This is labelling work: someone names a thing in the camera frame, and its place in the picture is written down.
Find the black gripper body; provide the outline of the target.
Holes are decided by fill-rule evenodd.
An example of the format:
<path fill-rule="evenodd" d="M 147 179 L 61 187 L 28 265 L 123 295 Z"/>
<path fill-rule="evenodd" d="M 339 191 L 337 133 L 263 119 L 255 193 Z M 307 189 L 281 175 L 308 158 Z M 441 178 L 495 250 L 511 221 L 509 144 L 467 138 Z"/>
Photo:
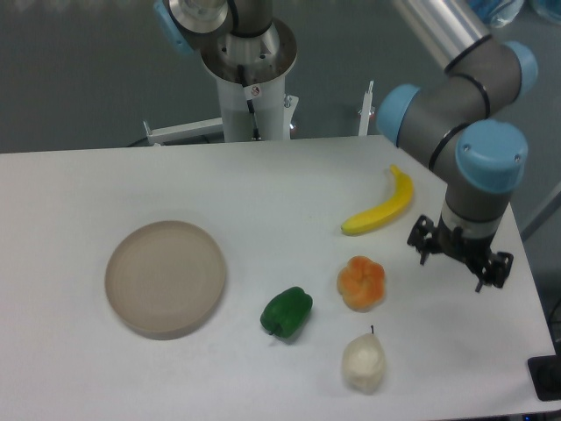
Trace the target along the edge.
<path fill-rule="evenodd" d="M 491 250 L 499 223 L 498 218 L 482 223 L 440 217 L 434 238 L 434 253 L 443 253 L 462 263 L 490 263 L 500 260 L 500 256 Z"/>

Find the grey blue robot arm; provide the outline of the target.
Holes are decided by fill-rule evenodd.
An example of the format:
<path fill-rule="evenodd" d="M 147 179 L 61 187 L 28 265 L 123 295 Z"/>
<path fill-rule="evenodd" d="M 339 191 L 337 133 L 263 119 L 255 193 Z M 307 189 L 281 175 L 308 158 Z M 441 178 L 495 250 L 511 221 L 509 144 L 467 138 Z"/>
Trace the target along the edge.
<path fill-rule="evenodd" d="M 524 135 L 493 115 L 536 82 L 534 54 L 494 40 L 463 1 L 398 1 L 400 13 L 442 67 L 432 90 L 393 89 L 376 117 L 381 134 L 447 185 L 437 222 L 420 217 L 408 243 L 422 257 L 464 263 L 480 285 L 501 288 L 513 264 L 491 244 L 528 154 Z M 158 1 L 154 12 L 170 43 L 197 51 L 217 82 L 228 141 L 289 135 L 284 79 L 297 45 L 268 1 Z"/>

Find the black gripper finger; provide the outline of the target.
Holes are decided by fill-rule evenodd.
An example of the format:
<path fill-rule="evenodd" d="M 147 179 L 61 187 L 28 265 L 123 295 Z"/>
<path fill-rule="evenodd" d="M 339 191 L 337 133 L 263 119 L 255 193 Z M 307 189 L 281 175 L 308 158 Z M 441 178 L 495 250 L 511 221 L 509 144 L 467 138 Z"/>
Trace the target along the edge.
<path fill-rule="evenodd" d="M 420 254 L 421 265 L 425 264 L 430 255 L 440 253 L 438 233 L 438 226 L 425 215 L 421 215 L 413 225 L 407 244 Z"/>
<path fill-rule="evenodd" d="M 484 286 L 502 289 L 510 275 L 513 262 L 514 255 L 506 252 L 488 251 L 469 257 L 465 264 L 478 279 L 475 292 L 479 293 Z"/>

